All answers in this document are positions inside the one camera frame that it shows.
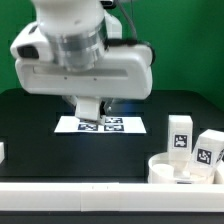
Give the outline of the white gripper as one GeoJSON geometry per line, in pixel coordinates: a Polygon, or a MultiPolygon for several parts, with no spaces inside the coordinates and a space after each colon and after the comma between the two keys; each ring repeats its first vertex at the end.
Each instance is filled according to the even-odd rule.
{"type": "MultiPolygon", "coordinates": [[[[63,100],[76,111],[77,97],[147,98],[152,89],[152,62],[152,49],[137,44],[110,47],[93,69],[83,72],[66,71],[53,63],[28,59],[17,59],[15,67],[21,86],[27,92],[70,95],[63,100]]],[[[107,115],[113,102],[113,99],[104,99],[100,114],[107,115]]]]}

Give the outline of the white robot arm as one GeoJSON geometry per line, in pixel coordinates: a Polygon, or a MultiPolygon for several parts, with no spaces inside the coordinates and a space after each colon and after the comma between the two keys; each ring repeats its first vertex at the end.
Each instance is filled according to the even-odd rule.
{"type": "Polygon", "coordinates": [[[154,52],[122,37],[122,26],[100,0],[31,0],[36,20],[11,45],[21,86],[60,95],[75,115],[94,120],[109,99],[145,99],[154,52]]]}

